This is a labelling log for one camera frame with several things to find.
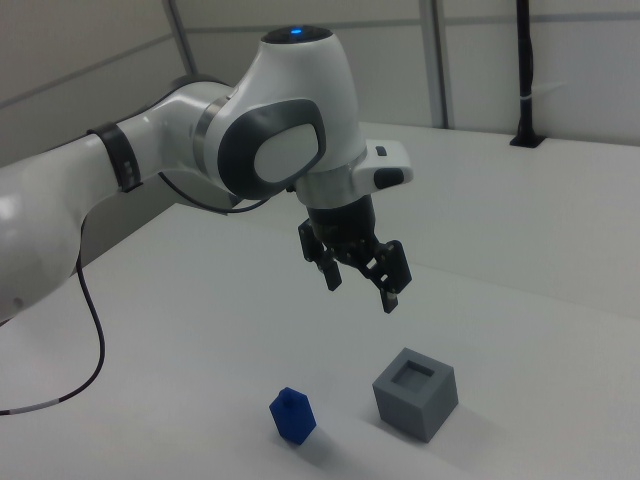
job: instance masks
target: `square hole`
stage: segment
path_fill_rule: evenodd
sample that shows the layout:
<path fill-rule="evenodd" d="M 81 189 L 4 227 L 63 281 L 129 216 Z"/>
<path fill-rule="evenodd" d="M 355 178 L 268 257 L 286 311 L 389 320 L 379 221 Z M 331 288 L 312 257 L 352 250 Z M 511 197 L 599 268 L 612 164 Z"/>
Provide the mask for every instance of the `square hole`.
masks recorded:
<path fill-rule="evenodd" d="M 409 360 L 391 381 L 407 390 L 418 393 L 427 384 L 433 373 L 433 370 Z"/>

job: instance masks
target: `white wall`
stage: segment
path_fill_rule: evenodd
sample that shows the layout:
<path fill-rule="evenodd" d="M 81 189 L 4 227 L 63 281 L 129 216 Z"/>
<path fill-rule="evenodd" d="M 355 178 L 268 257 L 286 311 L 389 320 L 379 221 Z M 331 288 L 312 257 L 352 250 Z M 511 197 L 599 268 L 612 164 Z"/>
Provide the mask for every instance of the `white wall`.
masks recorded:
<path fill-rule="evenodd" d="M 363 121 L 439 126 L 432 115 L 417 0 L 177 0 L 198 70 L 235 85 L 260 37 L 287 24 L 327 26 L 344 46 Z"/>
<path fill-rule="evenodd" d="M 443 1 L 452 128 L 514 133 L 515 1 Z M 534 127 L 554 138 L 640 145 L 640 2 L 531 1 Z"/>
<path fill-rule="evenodd" d="M 185 74 L 160 0 L 2 1 L 0 65 L 0 167 L 130 114 Z M 180 180 L 228 206 L 210 186 Z M 84 258 L 178 199 L 153 179 L 100 205 L 87 220 Z"/>

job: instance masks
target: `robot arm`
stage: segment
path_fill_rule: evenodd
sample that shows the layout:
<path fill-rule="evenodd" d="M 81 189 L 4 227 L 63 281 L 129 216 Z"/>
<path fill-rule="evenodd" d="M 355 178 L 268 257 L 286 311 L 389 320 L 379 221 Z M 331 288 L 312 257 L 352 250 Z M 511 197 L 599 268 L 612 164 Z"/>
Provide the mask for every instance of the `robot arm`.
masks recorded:
<path fill-rule="evenodd" d="M 117 124 L 0 169 L 0 321 L 68 278 L 95 205 L 167 170 L 247 199 L 295 190 L 309 212 L 299 227 L 305 259 L 331 290 L 340 284 L 336 260 L 357 268 L 391 311 L 411 276 L 401 244 L 376 239 L 370 194 L 413 174 L 401 144 L 363 138 L 357 114 L 336 36 L 289 27 L 263 37 L 234 89 L 185 85 Z"/>

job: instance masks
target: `cable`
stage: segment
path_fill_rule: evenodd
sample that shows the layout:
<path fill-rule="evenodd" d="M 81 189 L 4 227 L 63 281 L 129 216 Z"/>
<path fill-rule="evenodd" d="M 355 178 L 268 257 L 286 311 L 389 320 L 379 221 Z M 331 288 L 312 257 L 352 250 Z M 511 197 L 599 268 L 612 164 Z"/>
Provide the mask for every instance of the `cable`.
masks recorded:
<path fill-rule="evenodd" d="M 89 379 L 76 388 L 74 391 L 63 395 L 60 398 L 56 398 L 55 400 L 49 400 L 48 402 L 38 403 L 36 405 L 30 405 L 28 407 L 21 408 L 12 408 L 11 410 L 0 410 L 0 416 L 3 415 L 17 415 L 19 413 L 27 413 L 33 412 L 35 410 L 41 410 L 43 408 L 52 407 L 53 405 L 57 405 L 62 402 L 66 402 L 70 398 L 75 397 L 79 393 L 83 392 L 89 385 L 93 383 L 93 381 L 100 374 L 100 370 L 102 370 L 102 365 L 104 364 L 104 354 L 105 354 L 105 343 L 104 343 L 104 333 L 102 331 L 102 325 L 100 324 L 100 319 L 98 318 L 98 313 L 96 312 L 96 307 L 93 305 L 93 300 L 91 299 L 91 295 L 89 294 L 89 289 L 87 288 L 87 283 L 84 279 L 84 273 L 82 271 L 82 233 L 84 232 L 84 222 L 82 222 L 82 227 L 80 228 L 80 250 L 78 251 L 78 259 L 76 260 L 76 271 L 78 274 L 78 281 L 80 282 L 80 288 L 82 288 L 82 293 L 84 294 L 84 299 L 87 302 L 87 306 L 91 311 L 91 317 L 93 318 L 93 323 L 96 326 L 96 331 L 98 332 L 98 341 L 100 342 L 100 357 L 98 358 L 98 365 L 96 369 L 93 371 Z"/>
<path fill-rule="evenodd" d="M 242 212 L 249 212 L 251 210 L 254 210 L 254 209 L 264 205 L 265 203 L 267 203 L 267 200 L 269 200 L 267 198 L 265 200 L 260 200 L 259 202 L 256 202 L 253 205 L 249 205 L 248 207 L 237 208 L 237 209 L 233 209 L 233 208 L 227 209 L 227 208 L 212 207 L 210 205 L 205 205 L 204 203 L 199 202 L 195 198 L 192 198 L 191 196 L 189 196 L 186 193 L 184 193 L 182 190 L 180 190 L 178 187 L 176 187 L 173 184 L 173 182 L 171 180 L 169 180 L 165 176 L 164 173 L 160 172 L 158 175 L 160 176 L 160 178 L 162 178 L 162 180 L 164 180 L 164 182 L 174 192 L 176 192 L 182 198 L 184 198 L 185 200 L 193 203 L 195 206 L 200 207 L 200 208 L 202 208 L 204 210 L 208 210 L 210 212 L 215 212 L 215 213 L 242 213 Z M 18 415 L 20 413 L 33 412 L 35 410 L 42 410 L 43 408 L 52 407 L 53 405 L 57 405 L 59 403 L 66 402 L 70 398 L 73 398 L 76 395 L 78 395 L 79 393 L 82 393 L 84 390 L 86 390 L 87 387 L 89 385 L 91 385 L 96 378 L 98 378 L 98 375 L 100 374 L 100 371 L 102 370 L 102 366 L 104 365 L 104 356 L 105 356 L 104 332 L 102 331 L 102 325 L 100 324 L 100 318 L 98 317 L 98 312 L 96 312 L 96 307 L 93 304 L 93 300 L 91 299 L 91 294 L 89 293 L 89 288 L 87 287 L 87 283 L 86 283 L 85 278 L 84 278 L 84 272 L 82 271 L 82 234 L 83 234 L 83 232 L 84 232 L 84 222 L 82 222 L 82 227 L 80 228 L 80 250 L 78 251 L 78 259 L 76 260 L 76 272 L 78 274 L 78 282 L 80 283 L 80 288 L 82 289 L 82 293 L 84 295 L 84 299 L 87 302 L 87 306 L 89 307 L 89 311 L 91 312 L 91 318 L 93 318 L 93 323 L 95 324 L 96 331 L 98 333 L 98 341 L 100 343 L 100 356 L 98 358 L 98 365 L 96 365 L 95 370 L 93 371 L 91 376 L 87 379 L 87 381 L 84 382 L 82 385 L 80 385 L 75 390 L 73 390 L 72 392 L 69 392 L 66 395 L 63 395 L 62 397 L 56 398 L 54 400 L 49 400 L 47 402 L 42 402 L 42 403 L 38 403 L 38 404 L 35 404 L 35 405 L 29 405 L 27 407 L 12 408 L 10 410 L 0 410 L 0 416 Z"/>
<path fill-rule="evenodd" d="M 211 205 L 206 205 L 206 204 L 196 200 L 195 198 L 191 197 L 190 195 L 188 195 L 185 192 L 183 192 L 182 190 L 180 190 L 178 187 L 176 187 L 176 185 L 171 180 L 169 180 L 167 178 L 167 176 L 163 172 L 158 173 L 158 176 L 162 180 L 164 180 L 164 183 L 169 185 L 171 190 L 176 192 L 182 198 L 184 198 L 188 202 L 193 203 L 196 207 L 200 207 L 200 208 L 202 208 L 204 210 L 207 210 L 207 211 L 213 212 L 213 213 L 243 213 L 243 212 L 249 212 L 251 210 L 255 210 L 258 207 L 261 207 L 262 205 L 267 203 L 267 201 L 269 200 L 268 198 L 265 199 L 265 200 L 260 200 L 259 202 L 256 202 L 253 205 L 249 205 L 248 207 L 243 207 L 243 208 L 218 208 L 218 207 L 212 207 Z"/>

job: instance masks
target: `black ring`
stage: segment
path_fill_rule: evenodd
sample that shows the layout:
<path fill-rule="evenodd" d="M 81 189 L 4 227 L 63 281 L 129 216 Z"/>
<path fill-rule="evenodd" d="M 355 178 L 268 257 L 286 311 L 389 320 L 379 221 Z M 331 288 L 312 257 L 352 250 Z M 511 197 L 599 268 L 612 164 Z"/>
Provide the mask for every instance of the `black ring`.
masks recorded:
<path fill-rule="evenodd" d="M 104 143 L 113 172 L 118 180 L 118 185 L 124 193 L 129 193 L 142 185 L 140 181 L 140 168 L 136 154 L 131 144 L 120 127 L 113 122 L 107 122 L 97 128 L 87 131 L 87 134 L 97 135 Z"/>

